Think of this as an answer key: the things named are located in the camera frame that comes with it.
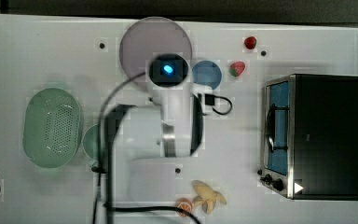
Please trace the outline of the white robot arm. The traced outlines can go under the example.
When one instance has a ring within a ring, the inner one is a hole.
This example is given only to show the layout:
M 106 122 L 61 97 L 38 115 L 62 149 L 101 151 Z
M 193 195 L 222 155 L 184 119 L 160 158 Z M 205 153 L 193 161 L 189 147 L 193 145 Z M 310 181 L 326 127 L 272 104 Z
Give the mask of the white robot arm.
M 187 158 L 202 140 L 203 115 L 189 62 L 178 54 L 160 54 L 146 67 L 145 78 L 151 105 L 117 105 L 103 118 L 108 202 L 131 199 L 135 161 Z

